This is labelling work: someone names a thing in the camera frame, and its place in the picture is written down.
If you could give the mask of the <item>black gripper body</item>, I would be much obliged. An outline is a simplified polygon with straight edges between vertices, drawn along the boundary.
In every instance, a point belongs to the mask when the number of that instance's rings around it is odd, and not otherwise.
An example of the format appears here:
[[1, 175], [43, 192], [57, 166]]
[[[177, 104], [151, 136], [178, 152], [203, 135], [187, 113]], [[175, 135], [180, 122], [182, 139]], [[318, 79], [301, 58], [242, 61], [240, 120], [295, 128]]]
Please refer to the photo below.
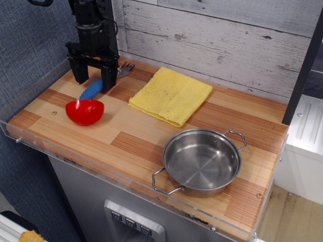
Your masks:
[[78, 42], [68, 42], [69, 57], [83, 60], [88, 67], [118, 66], [117, 56], [110, 50], [107, 24], [76, 24]]

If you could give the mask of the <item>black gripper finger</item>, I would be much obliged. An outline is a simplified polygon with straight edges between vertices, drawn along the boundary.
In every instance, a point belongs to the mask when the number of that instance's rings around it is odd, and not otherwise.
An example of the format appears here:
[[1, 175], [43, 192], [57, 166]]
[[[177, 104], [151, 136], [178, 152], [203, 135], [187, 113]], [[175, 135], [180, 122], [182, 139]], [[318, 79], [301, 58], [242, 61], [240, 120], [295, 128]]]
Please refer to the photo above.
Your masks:
[[86, 82], [89, 79], [87, 63], [83, 60], [79, 60], [77, 58], [72, 57], [69, 57], [69, 62], [75, 80], [79, 84], [83, 84], [84, 82]]
[[103, 66], [101, 68], [102, 91], [107, 92], [116, 85], [119, 66]]

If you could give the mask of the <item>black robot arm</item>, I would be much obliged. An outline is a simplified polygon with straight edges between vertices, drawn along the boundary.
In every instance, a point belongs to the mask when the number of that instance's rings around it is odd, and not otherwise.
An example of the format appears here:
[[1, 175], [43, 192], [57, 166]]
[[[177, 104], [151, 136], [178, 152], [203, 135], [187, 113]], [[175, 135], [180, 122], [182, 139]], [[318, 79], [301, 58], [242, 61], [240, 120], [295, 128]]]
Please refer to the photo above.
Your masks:
[[68, 42], [68, 60], [79, 84], [89, 79], [88, 67], [100, 69], [103, 91], [117, 81], [118, 27], [113, 18], [111, 1], [69, 1], [76, 18], [79, 42]]

